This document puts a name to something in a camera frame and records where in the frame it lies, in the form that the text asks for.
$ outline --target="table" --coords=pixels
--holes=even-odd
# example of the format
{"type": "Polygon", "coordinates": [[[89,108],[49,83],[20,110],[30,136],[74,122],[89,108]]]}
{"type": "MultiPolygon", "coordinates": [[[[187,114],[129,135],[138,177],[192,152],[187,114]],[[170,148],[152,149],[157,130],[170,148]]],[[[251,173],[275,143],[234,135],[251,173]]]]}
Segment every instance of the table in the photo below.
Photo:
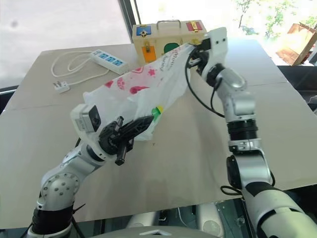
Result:
{"type": "MultiPolygon", "coordinates": [[[[55,57],[66,51],[95,49],[122,58],[131,69],[138,66],[133,45],[42,52],[0,116],[0,229],[29,225],[43,174],[58,165],[76,143],[70,111],[83,102],[83,92],[117,77],[110,72],[65,94],[54,91],[50,66],[55,57]]],[[[276,187],[290,189],[316,183],[317,119],[302,97],[254,40],[229,40],[226,65],[247,79],[255,95],[259,136],[276,187]]],[[[82,74],[67,81],[103,70],[91,63],[82,74]]],[[[211,88],[196,73],[192,75],[193,88],[207,103],[211,88]]],[[[218,97],[214,106],[222,111],[218,97]]],[[[163,114],[153,140],[135,143],[124,166],[107,163],[86,179],[74,207],[86,206],[75,214],[76,220],[232,198],[219,189],[228,184],[227,140],[224,119],[204,109],[187,91],[163,114]]]]}

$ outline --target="white plastic bag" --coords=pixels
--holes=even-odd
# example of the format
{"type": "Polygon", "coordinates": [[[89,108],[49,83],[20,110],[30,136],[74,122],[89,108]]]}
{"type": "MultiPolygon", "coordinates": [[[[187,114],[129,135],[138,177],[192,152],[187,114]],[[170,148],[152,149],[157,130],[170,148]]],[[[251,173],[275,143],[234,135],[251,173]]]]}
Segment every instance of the white plastic bag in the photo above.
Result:
{"type": "Polygon", "coordinates": [[[135,140],[151,140],[159,117],[185,93],[185,63],[193,46],[182,45],[158,60],[84,93],[87,104],[96,104],[102,126],[123,116],[124,124],[155,113],[155,120],[135,140]]]}

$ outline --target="metal handle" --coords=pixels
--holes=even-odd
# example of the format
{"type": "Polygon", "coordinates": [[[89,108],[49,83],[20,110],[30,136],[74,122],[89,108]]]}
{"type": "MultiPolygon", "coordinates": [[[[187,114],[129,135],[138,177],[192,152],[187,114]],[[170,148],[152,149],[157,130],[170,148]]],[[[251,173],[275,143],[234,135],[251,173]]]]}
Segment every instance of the metal handle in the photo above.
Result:
{"type": "Polygon", "coordinates": [[[162,22],[173,22],[173,21],[177,21],[178,22],[178,25],[179,25],[179,28],[181,28],[181,22],[180,22],[180,20],[163,20],[163,21],[158,21],[157,22],[157,29],[159,29],[159,23],[162,23],[162,22]]]}

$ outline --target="power strip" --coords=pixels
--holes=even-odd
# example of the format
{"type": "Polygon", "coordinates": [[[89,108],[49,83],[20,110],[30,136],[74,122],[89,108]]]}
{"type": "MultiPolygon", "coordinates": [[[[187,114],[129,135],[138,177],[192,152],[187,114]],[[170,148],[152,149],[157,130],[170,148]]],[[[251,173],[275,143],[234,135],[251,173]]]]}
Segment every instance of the power strip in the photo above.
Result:
{"type": "Polygon", "coordinates": [[[89,57],[93,62],[108,68],[117,74],[124,74],[129,71],[129,65],[127,62],[102,50],[91,52],[89,57]]]}

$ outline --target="robotic arm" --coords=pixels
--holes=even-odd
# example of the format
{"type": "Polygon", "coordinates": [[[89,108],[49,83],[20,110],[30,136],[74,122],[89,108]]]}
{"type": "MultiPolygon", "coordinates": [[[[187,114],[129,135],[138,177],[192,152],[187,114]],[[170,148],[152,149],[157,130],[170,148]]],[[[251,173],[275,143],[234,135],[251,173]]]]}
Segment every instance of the robotic arm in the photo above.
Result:
{"type": "MultiPolygon", "coordinates": [[[[226,161],[228,181],[241,191],[259,238],[316,238],[317,226],[310,217],[286,193],[272,186],[271,172],[257,136],[255,100],[247,91],[245,79],[223,66],[226,53],[226,29],[210,31],[190,53],[185,74],[187,77],[187,67],[197,66],[197,73],[222,101],[224,115],[216,112],[212,103],[211,108],[204,106],[224,117],[227,123],[228,147],[232,152],[226,161]]],[[[81,183],[106,161],[123,164],[126,152],[133,148],[133,138],[153,120],[149,116],[122,126],[123,118],[119,117],[100,131],[96,106],[85,104],[78,105],[71,118],[82,143],[44,175],[29,238],[59,238],[70,233],[74,195],[81,183]]],[[[133,237],[141,236],[137,230],[127,232],[133,237]]]]}

